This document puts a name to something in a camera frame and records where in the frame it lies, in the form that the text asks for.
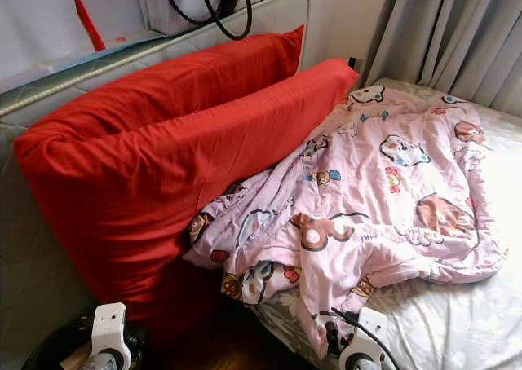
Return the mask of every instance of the cartoon character print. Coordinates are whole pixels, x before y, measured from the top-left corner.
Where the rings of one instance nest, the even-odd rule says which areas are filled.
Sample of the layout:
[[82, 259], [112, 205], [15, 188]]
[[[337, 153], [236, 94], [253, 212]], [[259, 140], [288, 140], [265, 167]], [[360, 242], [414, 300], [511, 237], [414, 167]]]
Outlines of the cartoon character print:
[[332, 169], [330, 171], [328, 170], [319, 170], [314, 174], [310, 174], [307, 177], [305, 177], [307, 181], [315, 181], [317, 182], [317, 185], [323, 185], [329, 182], [330, 180], [341, 180], [341, 174], [338, 170]]
[[455, 125], [455, 136], [463, 142], [475, 142], [479, 145], [486, 140], [482, 127], [467, 121], [460, 121]]
[[413, 245], [430, 246], [431, 243], [442, 244], [444, 237], [435, 231], [423, 231], [418, 227], [406, 227], [399, 224], [394, 226], [399, 236], [406, 236]]
[[243, 302], [258, 305], [263, 301], [267, 281], [274, 273], [274, 262], [268, 260], [258, 262], [250, 267], [243, 279]]
[[448, 112], [455, 112], [455, 110], [458, 110], [459, 112], [463, 111], [464, 113], [467, 113], [467, 110], [464, 108], [461, 108], [461, 107], [445, 107], [445, 108], [437, 107], [437, 108], [433, 108], [430, 111], [430, 113], [432, 113], [434, 115], [445, 115]]
[[188, 224], [188, 237], [190, 239], [190, 245], [196, 244], [203, 231], [214, 221], [214, 217], [209, 213], [199, 213], [196, 215]]
[[384, 86], [368, 86], [353, 91], [349, 96], [360, 104], [380, 103], [384, 100]]
[[390, 187], [390, 192], [399, 193], [400, 192], [400, 188], [399, 188], [400, 181], [399, 181], [399, 178], [397, 177], [397, 170], [395, 170], [393, 168], [386, 168], [385, 171], [386, 171], [386, 178], [388, 180], [388, 186]]
[[430, 113], [433, 113], [434, 115], [445, 115], [446, 110], [444, 108], [434, 108], [430, 111]]
[[458, 237], [475, 230], [475, 219], [436, 193], [423, 197], [415, 208], [420, 223], [443, 236]]
[[471, 172], [478, 168], [485, 158], [486, 155], [480, 150], [462, 148], [455, 152], [455, 160], [457, 161], [457, 164], [466, 172]]
[[290, 281], [291, 284], [297, 283], [301, 276], [301, 268], [295, 266], [283, 266], [284, 277]]
[[381, 143], [381, 153], [400, 166], [414, 166], [431, 162], [424, 150], [397, 135], [388, 135]]
[[222, 264], [230, 257], [230, 253], [226, 250], [213, 250], [210, 254], [210, 260]]
[[248, 239], [250, 239], [257, 230], [270, 222], [274, 214], [271, 211], [263, 211], [255, 209], [248, 214], [241, 225], [241, 230], [237, 236], [236, 247], [242, 246]]
[[293, 206], [294, 202], [295, 202], [294, 195], [290, 195], [290, 196], [288, 196], [288, 199], [286, 199], [286, 202], [283, 205], [281, 205], [279, 208], [275, 208], [272, 211], [272, 213], [274, 215], [279, 215], [280, 213], [282, 213], [283, 211], [285, 211], [289, 207]]
[[371, 119], [371, 118], [386, 120], [388, 118], [388, 116], [390, 116], [390, 113], [388, 111], [378, 112], [377, 114], [375, 114], [373, 116], [371, 116], [371, 115], [370, 116], [366, 116], [363, 113], [361, 115], [361, 117], [359, 117], [359, 120], [361, 120], [361, 123], [364, 123], [365, 121], [367, 121], [368, 119]]
[[456, 104], [456, 103], [465, 103], [466, 102], [464, 100], [456, 99], [455, 97], [452, 97], [451, 95], [443, 95], [442, 97], [440, 97], [440, 99], [442, 99], [442, 101], [444, 101], [447, 104]]
[[305, 213], [294, 215], [290, 223], [301, 233], [301, 246], [312, 252], [323, 250], [328, 244], [328, 237], [345, 242], [354, 232], [353, 227], [345, 226], [342, 221], [314, 219]]
[[300, 156], [312, 156], [314, 152], [322, 148], [328, 147], [328, 137], [326, 135], [321, 135], [318, 140], [310, 139], [307, 142], [306, 148], [300, 154]]
[[241, 298], [241, 283], [233, 274], [225, 274], [221, 282], [221, 293], [234, 299]]
[[344, 126], [340, 126], [337, 129], [337, 133], [339, 135], [348, 135], [352, 138], [355, 138], [357, 136], [357, 126], [356, 123], [353, 121], [349, 121]]
[[234, 183], [230, 186], [225, 193], [214, 199], [214, 202], [221, 203], [223, 209], [228, 209], [231, 205], [234, 205], [248, 192], [248, 188], [243, 187], [241, 184]]
[[352, 289], [352, 293], [358, 295], [359, 297], [367, 298], [375, 291], [375, 286], [371, 284], [368, 276], [365, 276], [361, 280], [356, 287]]

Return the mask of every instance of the gray curtain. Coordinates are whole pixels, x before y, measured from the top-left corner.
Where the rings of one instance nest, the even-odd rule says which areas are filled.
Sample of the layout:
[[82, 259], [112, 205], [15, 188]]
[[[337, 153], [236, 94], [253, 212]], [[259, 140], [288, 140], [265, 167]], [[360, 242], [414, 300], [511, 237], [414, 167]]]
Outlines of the gray curtain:
[[365, 85], [430, 86], [522, 116], [522, 0], [395, 0]]

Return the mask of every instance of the black cable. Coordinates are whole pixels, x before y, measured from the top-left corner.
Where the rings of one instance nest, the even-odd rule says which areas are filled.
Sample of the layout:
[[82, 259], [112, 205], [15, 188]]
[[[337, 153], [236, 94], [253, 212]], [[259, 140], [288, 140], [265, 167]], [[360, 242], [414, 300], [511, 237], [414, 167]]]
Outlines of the black cable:
[[206, 8], [209, 10], [210, 15], [212, 16], [212, 19], [218, 25], [218, 28], [221, 29], [221, 32], [223, 32], [225, 34], [225, 36], [227, 36], [228, 38], [231, 38], [232, 40], [242, 40], [243, 38], [245, 38], [248, 35], [250, 28], [252, 26], [252, 2], [251, 2], [251, 0], [245, 0], [245, 2], [246, 2], [246, 26], [245, 26], [245, 30], [243, 31], [243, 33], [239, 34], [239, 35], [230, 33], [223, 26], [223, 24], [221, 24], [221, 21], [219, 20], [218, 15], [216, 14], [214, 8], [212, 7], [212, 4], [210, 3], [210, 0], [203, 0], [203, 1], [205, 1]]
[[219, 9], [220, 9], [221, 5], [219, 5], [219, 7], [216, 10], [214, 10], [214, 8], [212, 7], [212, 4], [210, 3], [210, 0], [203, 0], [205, 2], [206, 8], [208, 9], [208, 11], [210, 13], [210, 17], [207, 18], [206, 20], [195, 20], [195, 19], [189, 17], [188, 15], [186, 15], [185, 13], [183, 13], [183, 11], [174, 2], [174, 0], [167, 0], [167, 1], [169, 1], [169, 4], [172, 6], [172, 8], [174, 10], [176, 10], [178, 12], [179, 15], [181, 15], [190, 24], [194, 24], [196, 26], [203, 26], [203, 25], [209, 24], [211, 22], [215, 22], [218, 25], [218, 28], [227, 37], [231, 38], [232, 40], [241, 40], [241, 39], [245, 38], [248, 35], [248, 33], [250, 32], [250, 28], [252, 26], [252, 2], [251, 2], [251, 0], [245, 0], [245, 2], [246, 2], [246, 27], [245, 27], [245, 30], [243, 31], [243, 33], [239, 34], [239, 35], [234, 35], [234, 34], [230, 33], [223, 26], [223, 24], [221, 24], [221, 21], [219, 20], [219, 17], [218, 17]]
[[366, 329], [363, 325], [361, 325], [359, 323], [359, 321], [356, 321], [354, 319], [351, 319], [350, 317], [348, 317], [347, 315], [345, 315], [342, 311], [338, 311], [337, 309], [335, 309], [334, 307], [332, 307], [332, 311], [334, 311], [335, 313], [337, 313], [338, 315], [340, 315], [341, 317], [343, 317], [343, 319], [349, 323], [350, 325], [356, 327], [356, 328], [360, 328], [364, 333], [366, 333], [368, 336], [370, 336], [372, 339], [374, 339], [374, 341], [383, 349], [384, 352], [386, 352], [386, 355], [388, 355], [388, 357], [390, 358], [391, 360], [391, 363], [393, 363], [393, 367], [396, 369], [396, 370], [400, 370], [399, 369], [399, 365], [397, 364], [397, 362], [395, 361], [395, 358], [393, 358], [393, 355], [392, 353], [390, 352], [390, 350], [384, 345], [384, 343], [382, 341], [380, 341], [378, 339], [378, 337], [376, 337], [372, 332], [370, 332], [368, 329]]
[[214, 19], [211, 17], [207, 18], [206, 20], [195, 20], [191, 17], [189, 17], [188, 15], [186, 15], [185, 13], [183, 13], [183, 11], [179, 8], [178, 5], [176, 5], [176, 3], [174, 2], [174, 0], [167, 0], [169, 1], [170, 5], [172, 6], [172, 8], [174, 10], [176, 10], [176, 12], [181, 15], [184, 20], [186, 20], [187, 22], [191, 23], [192, 25], [196, 25], [196, 26], [203, 26], [203, 25], [207, 25], [207, 24], [210, 24]]

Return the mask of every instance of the red pillowcase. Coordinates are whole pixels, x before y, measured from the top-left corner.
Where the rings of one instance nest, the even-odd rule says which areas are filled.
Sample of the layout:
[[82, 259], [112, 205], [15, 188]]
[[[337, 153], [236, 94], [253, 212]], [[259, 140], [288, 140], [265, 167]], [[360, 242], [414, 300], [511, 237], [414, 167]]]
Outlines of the red pillowcase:
[[51, 123], [67, 139], [86, 140], [249, 95], [295, 74], [303, 29], [254, 35], [132, 73], [54, 111], [31, 127], [32, 140], [48, 136]]
[[[293, 69], [286, 64], [282, 75]], [[206, 71], [194, 70], [193, 89], [205, 94], [187, 92], [192, 99], [207, 104], [237, 94], [208, 98], [197, 77], [197, 70]], [[275, 78], [260, 82], [257, 69], [244, 70], [242, 76], [256, 80], [256, 87]], [[120, 91], [119, 83], [130, 86], [127, 78], [137, 77], [110, 86]], [[164, 119], [189, 111], [170, 108], [169, 100], [155, 93], [160, 85], [149, 82], [155, 86], [147, 95], [155, 98], [150, 102], [136, 93], [110, 108], [111, 93], [103, 88], [103, 106], [84, 105], [95, 104], [98, 90], [78, 100], [82, 110], [74, 102], [66, 105], [18, 138], [15, 154], [43, 213], [95, 294], [103, 302], [125, 302], [130, 319], [146, 321], [166, 337], [208, 305], [201, 297], [204, 273], [172, 263], [183, 251], [181, 233], [191, 217], [230, 183], [295, 149], [355, 80], [344, 61], [331, 60], [252, 95], [170, 120]], [[175, 86], [164, 94], [183, 100]], [[203, 107], [189, 104], [191, 110]], [[158, 112], [130, 115], [133, 111]]]

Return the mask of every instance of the blanket fold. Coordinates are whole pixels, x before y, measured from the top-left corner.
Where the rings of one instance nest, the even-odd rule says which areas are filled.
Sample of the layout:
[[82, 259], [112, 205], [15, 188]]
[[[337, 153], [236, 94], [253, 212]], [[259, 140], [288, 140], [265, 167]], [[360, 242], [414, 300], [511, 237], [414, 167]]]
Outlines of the blanket fold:
[[332, 306], [358, 312], [376, 288], [417, 277], [492, 275], [507, 249], [489, 201], [491, 150], [473, 105], [446, 101], [382, 86], [351, 93], [337, 109], [345, 124], [207, 205], [184, 257], [223, 267], [222, 292], [248, 304], [298, 284], [320, 357], [326, 322], [339, 342], [350, 329]]

